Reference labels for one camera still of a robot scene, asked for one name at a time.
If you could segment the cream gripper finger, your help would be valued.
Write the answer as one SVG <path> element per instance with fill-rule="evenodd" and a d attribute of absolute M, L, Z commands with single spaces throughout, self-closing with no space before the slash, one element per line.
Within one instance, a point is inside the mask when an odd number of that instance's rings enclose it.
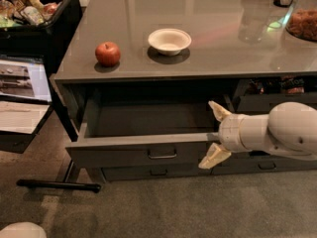
<path fill-rule="evenodd" d="M 203 170 L 212 169 L 218 164 L 226 161 L 231 155 L 232 153 L 222 145 L 213 143 L 209 147 L 205 157 L 199 163 L 198 168 Z"/>
<path fill-rule="evenodd" d="M 215 101 L 209 101 L 208 104 L 211 107 L 213 114 L 218 122 L 222 122 L 225 118 L 231 115 L 231 112 L 229 110 Z"/>

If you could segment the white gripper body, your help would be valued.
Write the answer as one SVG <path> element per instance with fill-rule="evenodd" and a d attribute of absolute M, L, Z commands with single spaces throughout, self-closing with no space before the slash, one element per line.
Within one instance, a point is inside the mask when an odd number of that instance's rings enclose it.
<path fill-rule="evenodd" d="M 248 118 L 244 114 L 231 114 L 227 116 L 219 126 L 219 141 L 229 152 L 240 153 L 249 152 L 241 137 L 243 121 Z"/>

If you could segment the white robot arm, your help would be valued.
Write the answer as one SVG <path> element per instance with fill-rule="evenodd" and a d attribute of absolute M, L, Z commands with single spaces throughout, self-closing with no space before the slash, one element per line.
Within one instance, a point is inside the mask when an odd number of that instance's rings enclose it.
<path fill-rule="evenodd" d="M 298 102 L 283 102 L 267 114 L 231 113 L 209 101 L 220 122 L 219 144 L 213 143 L 199 163 L 211 169 L 233 153 L 262 151 L 274 156 L 302 161 L 317 160 L 317 110 Z"/>

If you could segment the white robot base corner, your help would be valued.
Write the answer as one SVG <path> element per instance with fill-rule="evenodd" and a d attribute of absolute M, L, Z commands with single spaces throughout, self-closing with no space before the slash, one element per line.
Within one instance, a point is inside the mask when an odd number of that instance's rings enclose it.
<path fill-rule="evenodd" d="M 47 238 L 45 230 L 31 222 L 18 222 L 0 231 L 0 238 Z"/>

